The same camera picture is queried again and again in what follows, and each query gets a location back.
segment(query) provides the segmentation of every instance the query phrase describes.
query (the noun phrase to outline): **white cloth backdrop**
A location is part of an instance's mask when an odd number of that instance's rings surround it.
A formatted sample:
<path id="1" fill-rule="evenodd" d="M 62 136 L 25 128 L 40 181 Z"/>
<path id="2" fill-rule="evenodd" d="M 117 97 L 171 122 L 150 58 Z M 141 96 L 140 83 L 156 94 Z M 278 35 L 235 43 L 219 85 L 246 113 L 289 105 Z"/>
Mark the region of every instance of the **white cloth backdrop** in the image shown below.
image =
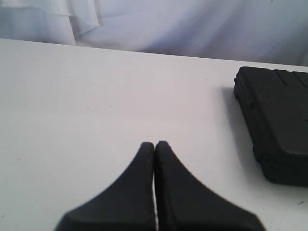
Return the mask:
<path id="1" fill-rule="evenodd" d="M 0 0 L 0 38 L 308 66 L 308 1 Z"/>

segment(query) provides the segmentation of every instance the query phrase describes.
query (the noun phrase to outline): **white table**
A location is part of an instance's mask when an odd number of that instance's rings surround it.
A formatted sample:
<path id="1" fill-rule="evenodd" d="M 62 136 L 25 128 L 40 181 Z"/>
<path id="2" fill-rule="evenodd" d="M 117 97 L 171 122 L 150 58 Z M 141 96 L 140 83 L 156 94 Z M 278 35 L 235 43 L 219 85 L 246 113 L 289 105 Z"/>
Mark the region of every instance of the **white table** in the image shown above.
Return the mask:
<path id="1" fill-rule="evenodd" d="M 0 39 L 0 230 L 51 231 L 167 140 L 207 187 L 269 231 L 308 227 L 308 189 L 268 182 L 235 100 L 241 66 L 307 67 Z"/>

